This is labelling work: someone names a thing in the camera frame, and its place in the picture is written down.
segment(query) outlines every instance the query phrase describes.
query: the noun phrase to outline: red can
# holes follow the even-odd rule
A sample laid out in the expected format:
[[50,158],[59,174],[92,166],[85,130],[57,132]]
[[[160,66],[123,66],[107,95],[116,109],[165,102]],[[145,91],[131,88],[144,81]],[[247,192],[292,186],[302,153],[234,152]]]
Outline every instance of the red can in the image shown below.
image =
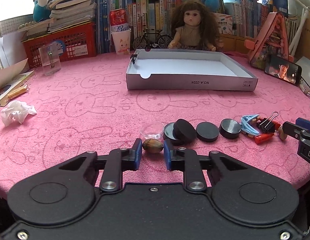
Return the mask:
[[110,11],[109,19],[112,32],[122,32],[129,30],[127,13],[125,9]]

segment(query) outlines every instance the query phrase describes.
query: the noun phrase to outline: red basket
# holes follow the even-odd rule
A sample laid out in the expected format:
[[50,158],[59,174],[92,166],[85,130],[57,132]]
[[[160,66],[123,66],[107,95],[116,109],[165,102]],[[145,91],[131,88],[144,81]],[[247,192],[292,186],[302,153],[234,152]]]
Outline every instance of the red basket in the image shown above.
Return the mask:
[[69,61],[84,57],[95,57],[96,53],[96,28],[94,22],[50,33],[42,37],[24,41],[24,48],[31,67],[42,65],[38,48],[53,41],[58,43],[60,61]]

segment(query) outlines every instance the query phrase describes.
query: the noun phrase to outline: pink tablecloth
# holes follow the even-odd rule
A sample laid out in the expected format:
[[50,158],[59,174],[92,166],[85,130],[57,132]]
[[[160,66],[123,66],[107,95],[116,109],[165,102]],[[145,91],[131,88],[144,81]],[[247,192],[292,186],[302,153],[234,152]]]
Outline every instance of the pink tablecloth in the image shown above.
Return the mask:
[[[243,115],[266,117],[273,111],[279,112],[279,122],[310,120],[310,99],[298,87],[251,68],[245,58],[233,58],[259,78],[254,92],[127,91],[129,58],[115,54],[65,62],[61,71],[49,77],[38,71],[29,82],[29,92],[18,98],[34,105],[37,115],[6,128],[0,119],[0,195],[21,179],[86,150],[102,155],[130,147],[142,125],[152,120],[167,124],[184,118],[194,126],[203,121],[219,126],[224,118],[240,121]],[[237,140],[220,135],[214,143],[196,140],[189,147],[199,154],[220,150],[298,188],[310,179],[310,165],[297,156],[297,145],[292,138],[283,143],[277,136],[256,145],[244,135]],[[181,172],[166,170],[162,154],[143,155],[139,170],[123,176],[124,182],[183,179]]]

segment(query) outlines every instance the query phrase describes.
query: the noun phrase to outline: crumpled tissue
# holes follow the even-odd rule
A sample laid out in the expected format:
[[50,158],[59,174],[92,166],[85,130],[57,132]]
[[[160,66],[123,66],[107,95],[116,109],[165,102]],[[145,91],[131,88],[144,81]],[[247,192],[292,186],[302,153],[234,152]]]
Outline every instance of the crumpled tissue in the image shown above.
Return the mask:
[[28,106],[26,102],[18,100],[11,101],[0,112],[0,117],[5,126],[10,125],[13,121],[22,123],[28,114],[37,114],[34,106]]

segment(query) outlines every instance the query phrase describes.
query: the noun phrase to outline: doll hair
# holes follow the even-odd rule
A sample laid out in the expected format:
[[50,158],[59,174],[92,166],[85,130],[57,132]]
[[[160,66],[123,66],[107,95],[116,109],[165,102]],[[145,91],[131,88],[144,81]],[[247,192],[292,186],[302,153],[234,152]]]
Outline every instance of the doll hair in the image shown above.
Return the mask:
[[171,25],[172,37],[176,34],[176,28],[185,25],[184,13],[193,10],[199,11],[201,17],[201,22],[199,24],[199,33],[201,37],[199,48],[203,47],[205,42],[209,42],[215,47],[220,47],[221,43],[219,42],[219,30],[216,18],[205,5],[197,1],[184,2],[174,9]]

